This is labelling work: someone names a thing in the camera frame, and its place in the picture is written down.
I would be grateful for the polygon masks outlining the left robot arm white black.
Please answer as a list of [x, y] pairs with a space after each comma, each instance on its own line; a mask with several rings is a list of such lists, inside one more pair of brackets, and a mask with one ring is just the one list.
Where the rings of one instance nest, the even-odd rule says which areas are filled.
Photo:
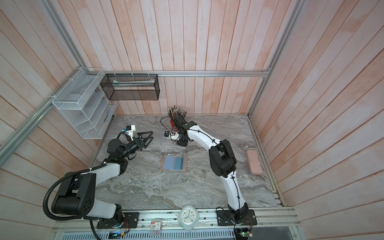
[[57, 221], [77, 219], [108, 219], [123, 221], [121, 206], [95, 198], [96, 186], [122, 175], [136, 152], [146, 149], [153, 140], [153, 132], [138, 133], [124, 144], [120, 138], [108, 143], [108, 157], [99, 166], [77, 172], [69, 172], [56, 181], [43, 200], [47, 217]]

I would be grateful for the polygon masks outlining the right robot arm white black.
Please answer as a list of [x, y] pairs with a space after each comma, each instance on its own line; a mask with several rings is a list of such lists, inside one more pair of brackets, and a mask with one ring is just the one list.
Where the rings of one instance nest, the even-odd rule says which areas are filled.
[[230, 212], [236, 218], [244, 217], [249, 207], [241, 194], [237, 181], [237, 159], [230, 142], [211, 136], [197, 123], [187, 122], [182, 116], [174, 118], [173, 123], [179, 134], [177, 145], [186, 147], [189, 141], [194, 141], [208, 151], [211, 169], [223, 182]]

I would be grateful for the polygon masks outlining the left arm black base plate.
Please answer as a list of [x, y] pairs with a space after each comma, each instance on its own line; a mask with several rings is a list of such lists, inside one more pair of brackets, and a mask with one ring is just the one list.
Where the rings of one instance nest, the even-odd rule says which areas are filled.
[[100, 219], [97, 229], [135, 229], [138, 220], [139, 212], [122, 212], [112, 219]]

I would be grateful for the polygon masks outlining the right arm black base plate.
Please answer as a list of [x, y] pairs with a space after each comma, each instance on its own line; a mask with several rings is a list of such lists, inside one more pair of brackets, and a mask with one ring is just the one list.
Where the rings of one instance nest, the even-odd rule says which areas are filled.
[[253, 227], [258, 224], [254, 210], [248, 210], [246, 213], [237, 215], [230, 210], [217, 209], [216, 215], [219, 226]]

